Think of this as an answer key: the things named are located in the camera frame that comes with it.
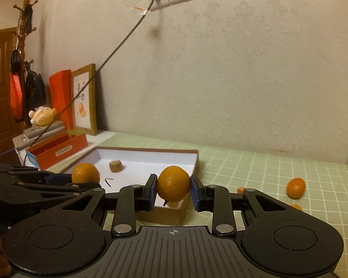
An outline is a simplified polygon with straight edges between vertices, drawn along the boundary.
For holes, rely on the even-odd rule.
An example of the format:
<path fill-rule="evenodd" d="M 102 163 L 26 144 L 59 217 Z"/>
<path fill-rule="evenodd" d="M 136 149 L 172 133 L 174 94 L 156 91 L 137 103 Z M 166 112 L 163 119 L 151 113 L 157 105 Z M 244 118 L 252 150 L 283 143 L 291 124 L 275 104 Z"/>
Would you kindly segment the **wooden picture frame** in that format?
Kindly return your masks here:
<path fill-rule="evenodd" d="M 97 135 L 95 105 L 95 64 L 91 63 L 71 73 L 73 127 L 76 131 Z"/>

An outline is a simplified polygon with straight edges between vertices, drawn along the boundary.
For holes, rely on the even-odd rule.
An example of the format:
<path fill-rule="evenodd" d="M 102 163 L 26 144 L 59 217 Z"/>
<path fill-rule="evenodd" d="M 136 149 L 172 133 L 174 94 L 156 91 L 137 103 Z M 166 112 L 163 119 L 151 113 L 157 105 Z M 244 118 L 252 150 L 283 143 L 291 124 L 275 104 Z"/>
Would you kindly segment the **wooden door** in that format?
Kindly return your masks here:
<path fill-rule="evenodd" d="M 12 32 L 13 28 L 0 30 L 0 163 L 19 165 L 12 139 L 22 133 L 22 126 L 14 119 L 9 101 Z"/>

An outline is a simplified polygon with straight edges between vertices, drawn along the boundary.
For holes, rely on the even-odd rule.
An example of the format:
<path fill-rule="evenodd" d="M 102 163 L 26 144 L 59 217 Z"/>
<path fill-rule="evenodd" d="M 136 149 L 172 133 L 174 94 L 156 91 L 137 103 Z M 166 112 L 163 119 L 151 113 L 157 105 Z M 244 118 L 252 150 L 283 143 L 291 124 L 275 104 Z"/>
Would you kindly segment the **wooden coat rack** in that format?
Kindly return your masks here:
<path fill-rule="evenodd" d="M 20 60 L 20 71 L 19 71 L 19 85 L 20 90 L 22 94 L 22 98 L 20 100 L 21 106 L 22 106 L 22 122 L 24 123 L 24 126 L 29 125 L 29 119 L 27 118 L 28 115 L 26 114 L 26 96 L 25 96 L 25 70 L 26 68 L 33 62 L 31 60 L 30 62 L 26 61 L 26 54 L 25 54 L 25 40 L 28 35 L 30 35 L 32 32 L 36 30 L 36 27 L 32 27 L 32 15 L 29 11 L 32 9 L 32 7 L 38 2 L 38 0 L 35 0 L 33 3 L 31 3 L 31 0 L 23 0 L 22 6 L 18 6 L 16 4 L 13 5 L 13 8 L 19 10 L 19 22 L 17 31 L 13 32 L 13 34 L 16 36 L 16 50 L 19 53 L 19 60 Z"/>

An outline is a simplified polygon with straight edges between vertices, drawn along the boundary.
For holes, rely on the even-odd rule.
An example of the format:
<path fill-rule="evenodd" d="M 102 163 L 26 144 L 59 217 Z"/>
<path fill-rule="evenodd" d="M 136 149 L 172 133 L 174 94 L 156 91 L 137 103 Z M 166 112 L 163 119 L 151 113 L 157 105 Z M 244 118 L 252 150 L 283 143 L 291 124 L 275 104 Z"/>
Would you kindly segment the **brownish green small fruit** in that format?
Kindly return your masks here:
<path fill-rule="evenodd" d="M 166 205 L 170 208 L 176 208 L 178 206 L 178 202 L 168 202 Z"/>

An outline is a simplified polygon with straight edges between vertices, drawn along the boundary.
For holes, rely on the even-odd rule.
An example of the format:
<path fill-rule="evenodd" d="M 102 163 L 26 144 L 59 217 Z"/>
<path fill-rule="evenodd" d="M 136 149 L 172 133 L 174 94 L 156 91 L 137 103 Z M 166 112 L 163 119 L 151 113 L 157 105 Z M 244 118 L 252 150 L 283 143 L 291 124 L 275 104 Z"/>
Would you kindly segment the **red hanging bag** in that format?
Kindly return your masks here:
<path fill-rule="evenodd" d="M 19 57 L 19 51 L 14 50 L 10 58 L 10 108 L 16 122 L 24 120 L 23 114 L 23 94 L 20 83 L 20 73 L 22 64 Z"/>

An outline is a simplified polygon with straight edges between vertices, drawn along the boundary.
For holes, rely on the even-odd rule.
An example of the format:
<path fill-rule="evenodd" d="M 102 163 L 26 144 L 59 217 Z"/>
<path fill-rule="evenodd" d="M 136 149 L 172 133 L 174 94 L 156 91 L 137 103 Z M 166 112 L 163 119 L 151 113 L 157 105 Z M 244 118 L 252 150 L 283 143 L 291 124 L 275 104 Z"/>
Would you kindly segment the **large orange tangerine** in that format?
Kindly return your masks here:
<path fill-rule="evenodd" d="M 93 164 L 81 163 L 73 169 L 71 180 L 73 183 L 99 183 L 100 173 Z"/>

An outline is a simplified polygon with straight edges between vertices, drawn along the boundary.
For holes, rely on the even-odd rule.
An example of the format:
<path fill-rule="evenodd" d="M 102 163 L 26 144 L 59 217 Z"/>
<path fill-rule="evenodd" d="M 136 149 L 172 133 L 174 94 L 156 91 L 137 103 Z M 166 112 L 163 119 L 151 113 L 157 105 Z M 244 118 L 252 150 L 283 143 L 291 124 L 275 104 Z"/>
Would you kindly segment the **stack of books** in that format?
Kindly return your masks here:
<path fill-rule="evenodd" d="M 12 139 L 13 145 L 16 150 L 21 151 L 32 145 L 38 137 L 39 141 L 42 141 L 63 131 L 66 131 L 66 127 L 60 120 L 51 124 L 48 129 L 46 126 L 32 126 L 25 129 L 22 134 L 14 137 Z"/>

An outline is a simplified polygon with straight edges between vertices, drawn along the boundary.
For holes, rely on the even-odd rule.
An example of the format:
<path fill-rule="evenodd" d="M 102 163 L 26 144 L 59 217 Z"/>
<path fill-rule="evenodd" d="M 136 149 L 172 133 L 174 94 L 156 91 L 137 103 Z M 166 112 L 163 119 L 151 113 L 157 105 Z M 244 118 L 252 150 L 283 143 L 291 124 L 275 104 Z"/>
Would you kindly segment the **square carrot piece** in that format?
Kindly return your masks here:
<path fill-rule="evenodd" d="M 120 160 L 113 160 L 109 163 L 110 171 L 113 173 L 118 173 L 123 170 L 123 164 Z"/>

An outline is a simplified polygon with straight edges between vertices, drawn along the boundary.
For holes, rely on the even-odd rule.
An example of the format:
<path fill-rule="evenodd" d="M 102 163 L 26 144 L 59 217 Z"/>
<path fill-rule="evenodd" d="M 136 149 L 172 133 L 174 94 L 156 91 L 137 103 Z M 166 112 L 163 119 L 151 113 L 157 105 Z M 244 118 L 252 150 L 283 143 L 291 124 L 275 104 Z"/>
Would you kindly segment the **oval orange kumquat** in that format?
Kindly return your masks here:
<path fill-rule="evenodd" d="M 179 166 L 166 167 L 158 177 L 157 193 L 167 203 L 181 202 L 190 190 L 190 176 Z"/>

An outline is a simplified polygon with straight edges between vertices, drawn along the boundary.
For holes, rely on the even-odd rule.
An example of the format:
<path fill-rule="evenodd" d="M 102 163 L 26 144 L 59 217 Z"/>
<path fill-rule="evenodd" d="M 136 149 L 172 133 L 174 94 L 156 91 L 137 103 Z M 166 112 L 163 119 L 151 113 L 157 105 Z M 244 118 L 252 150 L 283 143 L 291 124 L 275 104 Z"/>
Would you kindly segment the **brown cardboard tray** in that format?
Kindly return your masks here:
<path fill-rule="evenodd" d="M 123 170 L 118 173 L 110 171 L 109 163 L 120 160 Z M 70 174 L 81 163 L 93 164 L 100 173 L 100 185 L 106 193 L 118 192 L 122 187 L 132 184 L 145 184 L 149 175 L 160 175 L 169 166 L 179 166 L 190 176 L 198 168 L 199 152 L 191 149 L 145 149 L 96 147 L 75 159 L 61 172 Z M 151 212 L 139 212 L 137 219 L 162 225 L 182 225 L 185 220 L 189 197 L 178 202 L 176 208 L 164 205 L 157 196 L 155 207 Z"/>

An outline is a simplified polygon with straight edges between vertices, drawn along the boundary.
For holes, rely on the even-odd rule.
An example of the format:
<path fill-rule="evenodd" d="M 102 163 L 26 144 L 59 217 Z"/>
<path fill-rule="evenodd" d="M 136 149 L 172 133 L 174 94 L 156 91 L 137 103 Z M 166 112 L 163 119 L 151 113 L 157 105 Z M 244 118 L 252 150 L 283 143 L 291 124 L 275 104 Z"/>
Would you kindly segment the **orange red box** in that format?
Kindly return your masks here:
<path fill-rule="evenodd" d="M 45 170 L 87 146 L 85 133 L 69 134 L 64 131 L 27 148 L 26 156 L 29 163 Z"/>

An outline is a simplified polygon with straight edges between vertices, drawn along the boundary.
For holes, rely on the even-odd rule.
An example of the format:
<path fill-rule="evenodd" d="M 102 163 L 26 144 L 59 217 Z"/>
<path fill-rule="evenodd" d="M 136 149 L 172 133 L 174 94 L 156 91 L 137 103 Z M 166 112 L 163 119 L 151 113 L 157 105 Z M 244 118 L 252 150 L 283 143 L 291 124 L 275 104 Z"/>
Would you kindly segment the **small carrot cylinder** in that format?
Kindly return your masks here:
<path fill-rule="evenodd" d="M 237 189 L 237 193 L 238 193 L 238 194 L 243 194 L 244 191 L 245 191 L 245 187 L 239 187 L 239 188 Z"/>

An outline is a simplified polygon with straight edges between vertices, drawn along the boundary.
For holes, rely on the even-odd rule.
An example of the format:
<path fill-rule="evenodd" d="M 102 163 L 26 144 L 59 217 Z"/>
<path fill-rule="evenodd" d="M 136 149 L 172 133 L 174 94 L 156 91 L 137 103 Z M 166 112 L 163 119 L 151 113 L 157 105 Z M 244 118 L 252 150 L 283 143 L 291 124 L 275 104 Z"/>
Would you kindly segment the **small orange kumquat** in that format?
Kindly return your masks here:
<path fill-rule="evenodd" d="M 291 206 L 291 207 L 293 207 L 293 208 L 295 208 L 295 209 L 297 209 L 297 210 L 303 211 L 302 207 L 299 206 L 299 205 L 296 205 L 296 204 L 289 204 L 289 206 Z"/>

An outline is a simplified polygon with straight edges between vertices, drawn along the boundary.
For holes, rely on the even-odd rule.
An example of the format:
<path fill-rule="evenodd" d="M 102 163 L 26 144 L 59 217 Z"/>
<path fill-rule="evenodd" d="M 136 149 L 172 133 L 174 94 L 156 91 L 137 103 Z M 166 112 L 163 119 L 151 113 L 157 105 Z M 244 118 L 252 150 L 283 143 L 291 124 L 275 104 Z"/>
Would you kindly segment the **yellow plush toy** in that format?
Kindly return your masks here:
<path fill-rule="evenodd" d="M 37 126 L 48 126 L 56 117 L 57 111 L 55 108 L 39 107 L 37 111 L 29 111 L 31 124 Z"/>

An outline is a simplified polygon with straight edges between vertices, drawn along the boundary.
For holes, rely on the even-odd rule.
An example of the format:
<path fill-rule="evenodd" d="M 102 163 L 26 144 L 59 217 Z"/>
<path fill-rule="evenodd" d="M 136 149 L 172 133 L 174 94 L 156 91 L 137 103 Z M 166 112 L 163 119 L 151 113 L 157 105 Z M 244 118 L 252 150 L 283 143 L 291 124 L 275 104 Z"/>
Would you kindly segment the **black hanging bag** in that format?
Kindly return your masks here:
<path fill-rule="evenodd" d="M 42 75 L 28 70 L 25 82 L 26 111 L 33 111 L 44 105 L 46 105 L 46 88 Z"/>

